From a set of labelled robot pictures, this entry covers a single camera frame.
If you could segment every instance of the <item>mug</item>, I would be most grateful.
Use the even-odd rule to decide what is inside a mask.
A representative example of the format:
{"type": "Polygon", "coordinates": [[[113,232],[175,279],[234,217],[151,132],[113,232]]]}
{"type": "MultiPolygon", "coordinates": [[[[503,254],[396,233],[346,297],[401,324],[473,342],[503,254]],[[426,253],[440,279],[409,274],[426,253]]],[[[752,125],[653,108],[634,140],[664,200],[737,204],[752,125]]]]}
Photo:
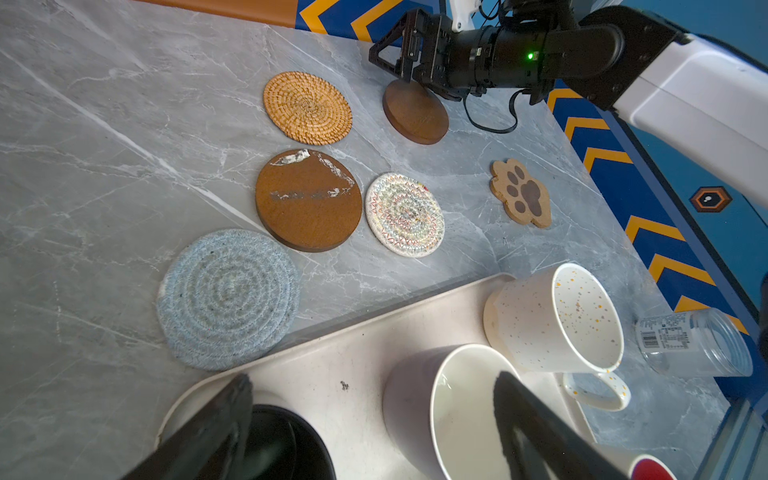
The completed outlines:
{"type": "Polygon", "coordinates": [[[253,392],[241,476],[336,480],[333,460],[317,431],[288,402],[265,391],[253,392]]]}
{"type": "Polygon", "coordinates": [[[598,444],[593,444],[592,448],[630,480],[677,480],[672,471],[652,455],[598,444]]]}
{"type": "Polygon", "coordinates": [[[624,334],[603,286],[575,263],[563,263],[493,293],[483,313],[491,346],[516,366],[562,372],[572,398],[616,412],[630,402],[627,384],[613,371],[624,355],[624,334]],[[572,373],[592,373],[611,390],[601,396],[575,386],[572,373]]]}
{"type": "Polygon", "coordinates": [[[493,408],[502,371],[518,376],[501,353],[475,343],[403,360],[384,388],[389,437],[432,480],[509,478],[493,408]]]}

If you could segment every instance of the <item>gray marble surface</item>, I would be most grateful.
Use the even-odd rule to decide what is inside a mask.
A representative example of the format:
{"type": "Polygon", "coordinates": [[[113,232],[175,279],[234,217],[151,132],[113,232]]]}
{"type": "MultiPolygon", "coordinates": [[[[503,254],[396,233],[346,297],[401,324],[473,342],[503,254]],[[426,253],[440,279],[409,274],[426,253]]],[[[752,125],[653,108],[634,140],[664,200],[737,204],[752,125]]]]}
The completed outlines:
{"type": "MultiPolygon", "coordinates": [[[[505,136],[448,104],[450,132],[425,147],[385,119],[391,78],[368,63],[368,44],[128,0],[3,0],[0,12],[0,477],[118,478],[208,375],[170,354],[154,298],[195,238],[263,231],[258,172],[299,145],[261,95],[289,70],[330,81],[353,110],[349,136],[320,150],[363,186],[387,171],[428,185],[446,235],[406,259],[363,219],[335,250],[291,251],[303,289],[286,344],[499,271],[575,261],[616,303],[619,372],[634,392],[623,412],[586,409],[598,441],[650,452],[680,480],[695,473],[727,402],[712,379],[644,364],[632,322],[669,309],[544,104],[518,102],[521,126],[505,136]],[[490,163],[508,157],[548,185],[547,230],[511,222],[490,194],[490,163]]],[[[471,108],[508,124],[508,95],[471,108]]]]}

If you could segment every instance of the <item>paw-shaped coaster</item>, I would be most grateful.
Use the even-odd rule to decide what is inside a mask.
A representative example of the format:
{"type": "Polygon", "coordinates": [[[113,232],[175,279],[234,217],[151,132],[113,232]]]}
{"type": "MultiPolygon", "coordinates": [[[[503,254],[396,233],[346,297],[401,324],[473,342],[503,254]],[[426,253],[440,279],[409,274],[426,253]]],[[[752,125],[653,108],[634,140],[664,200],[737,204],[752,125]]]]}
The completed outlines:
{"type": "Polygon", "coordinates": [[[514,158],[494,162],[491,172],[491,192],[504,202],[504,210],[511,219],[522,225],[533,223],[539,228],[552,224],[549,192],[544,184],[528,175],[523,164],[514,158]]]}

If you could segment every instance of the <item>white braided coaster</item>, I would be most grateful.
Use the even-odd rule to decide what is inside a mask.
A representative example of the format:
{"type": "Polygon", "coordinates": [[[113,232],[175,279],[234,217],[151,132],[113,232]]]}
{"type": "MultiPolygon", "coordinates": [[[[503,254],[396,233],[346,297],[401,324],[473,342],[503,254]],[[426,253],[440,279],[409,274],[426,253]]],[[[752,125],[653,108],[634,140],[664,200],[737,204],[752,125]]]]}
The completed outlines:
{"type": "Polygon", "coordinates": [[[404,257],[424,257],[445,235],[442,210],[427,187],[400,174],[383,174],[366,194],[368,225],[385,247],[404,257]]]}

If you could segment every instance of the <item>orange chevron stripe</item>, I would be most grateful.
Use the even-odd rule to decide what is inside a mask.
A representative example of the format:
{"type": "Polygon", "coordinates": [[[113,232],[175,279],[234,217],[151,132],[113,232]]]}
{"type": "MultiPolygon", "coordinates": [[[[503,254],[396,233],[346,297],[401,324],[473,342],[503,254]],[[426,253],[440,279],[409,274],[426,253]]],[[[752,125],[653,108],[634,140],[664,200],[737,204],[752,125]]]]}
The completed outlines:
{"type": "Polygon", "coordinates": [[[631,164],[632,159],[625,151],[605,150],[603,148],[589,147],[587,153],[584,154],[584,166],[587,168],[587,172],[592,172],[592,165],[595,160],[608,160],[618,162],[620,164],[631,164]]]}
{"type": "Polygon", "coordinates": [[[715,281],[712,280],[712,277],[709,273],[707,273],[706,270],[696,268],[695,266],[688,265],[687,263],[678,262],[677,260],[672,260],[671,258],[656,253],[654,255],[654,259],[650,261],[650,266],[648,267],[648,271],[654,278],[654,281],[659,281],[661,273],[664,272],[665,268],[678,273],[682,273],[683,275],[688,275],[691,278],[709,283],[710,285],[715,284],[715,281]]]}
{"type": "Polygon", "coordinates": [[[339,0],[315,0],[307,5],[299,15],[304,19],[304,22],[306,23],[306,26],[310,28],[310,31],[328,35],[325,26],[323,26],[323,23],[320,21],[320,15],[338,2],[339,0]]]}
{"type": "Polygon", "coordinates": [[[602,118],[570,117],[565,123],[565,136],[568,137],[569,141],[573,140],[574,130],[578,127],[597,128],[598,130],[611,129],[602,118]]]}
{"type": "MultiPolygon", "coordinates": [[[[701,302],[697,302],[692,298],[688,298],[685,295],[680,295],[680,299],[677,301],[677,306],[674,307],[674,311],[690,312],[691,310],[704,310],[705,308],[709,308],[709,306],[704,305],[701,302]]],[[[735,316],[730,316],[727,313],[726,313],[726,316],[730,318],[730,321],[741,333],[743,333],[744,335],[750,334],[749,332],[746,331],[746,328],[744,328],[744,324],[741,323],[741,320],[737,319],[735,316]]]]}
{"type": "Polygon", "coordinates": [[[683,234],[675,227],[631,215],[627,222],[627,228],[624,229],[630,242],[634,243],[634,239],[637,238],[637,232],[639,232],[641,228],[643,230],[658,233],[659,235],[664,235],[665,237],[682,240],[683,242],[685,241],[683,234]]]}
{"type": "Polygon", "coordinates": [[[402,0],[382,0],[373,6],[366,13],[360,15],[352,22],[352,30],[355,31],[358,40],[372,41],[371,34],[368,32],[368,25],[370,25],[378,17],[389,12],[395,5],[402,2],[402,0]]]}
{"type": "Polygon", "coordinates": [[[570,88],[555,88],[549,92],[547,97],[547,107],[549,111],[554,113],[554,103],[560,98],[581,98],[581,95],[571,90],[570,88]]]}

